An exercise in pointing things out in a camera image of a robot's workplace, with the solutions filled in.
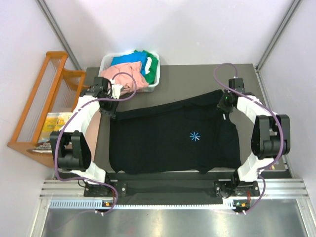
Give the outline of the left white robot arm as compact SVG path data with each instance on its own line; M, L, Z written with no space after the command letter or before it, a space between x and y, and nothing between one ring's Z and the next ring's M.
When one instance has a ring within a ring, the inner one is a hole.
M102 197L116 196L117 191L108 173L93 162L85 136L97 112L115 112L122 90L123 86L113 79L95 77L94 84L80 93L70 119L59 131L51 132L49 138L55 169L75 174L74 180L83 181L86 190Z

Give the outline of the black t-shirt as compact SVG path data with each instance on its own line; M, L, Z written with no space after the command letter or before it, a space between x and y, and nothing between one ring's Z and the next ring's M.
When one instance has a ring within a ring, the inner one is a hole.
M236 169L239 137L229 115L217 107L223 91L118 112L110 123L109 161L128 174Z

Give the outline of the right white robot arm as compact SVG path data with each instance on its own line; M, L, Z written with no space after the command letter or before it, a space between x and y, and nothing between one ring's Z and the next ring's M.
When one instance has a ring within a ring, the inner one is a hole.
M231 179L230 188L235 195L258 188L256 180L261 172L290 151L290 118L264 106L252 93L246 93L242 78L229 79L228 88L218 103L218 108L231 113L234 108L252 123L251 153Z

